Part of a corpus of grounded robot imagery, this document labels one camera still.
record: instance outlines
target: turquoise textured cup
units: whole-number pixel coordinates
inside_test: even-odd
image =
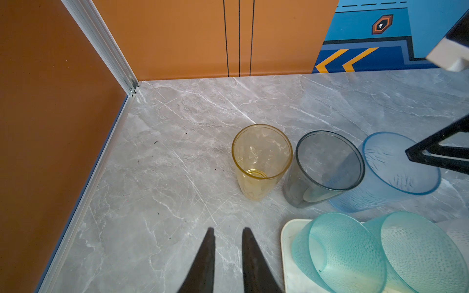
[[[398,211],[364,226],[387,257],[387,287],[402,293],[467,293],[468,268],[451,238],[429,220]]]
[[[332,293],[380,293],[386,284],[386,257],[358,221],[326,213],[308,223],[292,244],[301,271]]]

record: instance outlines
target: yellow cup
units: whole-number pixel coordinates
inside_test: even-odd
[[[242,193],[260,201],[280,181],[293,159],[287,136],[266,124],[254,124],[241,130],[233,140],[231,154]]]

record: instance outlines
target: gray cup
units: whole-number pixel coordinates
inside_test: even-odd
[[[345,137],[313,131],[298,142],[283,195],[294,207],[305,208],[356,187],[365,174],[364,160]]]

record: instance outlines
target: gray marble surface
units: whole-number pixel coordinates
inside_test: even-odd
[[[290,206],[281,186],[263,201],[236,182],[231,142],[253,123],[293,147],[312,130],[355,145],[378,131],[419,141],[469,113],[469,71],[440,69],[142,82],[54,292],[175,293],[208,227],[215,293],[243,292],[241,234],[250,227],[283,288],[280,231],[333,211]],[[468,142],[467,136],[453,143]],[[408,210],[439,222],[469,216],[469,176],[442,170],[431,194],[353,214]]]

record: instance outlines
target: yellow chevron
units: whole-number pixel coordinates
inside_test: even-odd
[[[366,56],[374,52],[376,49],[377,48],[368,48],[365,51],[358,54],[356,57],[352,58],[352,60],[350,60],[349,62],[342,65],[342,67],[344,67],[345,69],[345,72],[355,72],[355,69],[353,68],[352,65],[355,64],[357,61],[365,58]]]
[[[335,52],[334,54],[332,54],[331,56],[327,57],[326,60],[322,61],[321,63],[317,64],[316,65],[316,69],[319,71],[319,73],[329,73],[329,71],[327,71],[327,69],[325,68],[325,66],[329,63],[331,63],[332,61],[334,61],[334,59],[336,59],[337,57],[339,57],[340,55],[342,55],[343,53],[347,52],[348,49],[340,49],[338,50],[337,52]]]

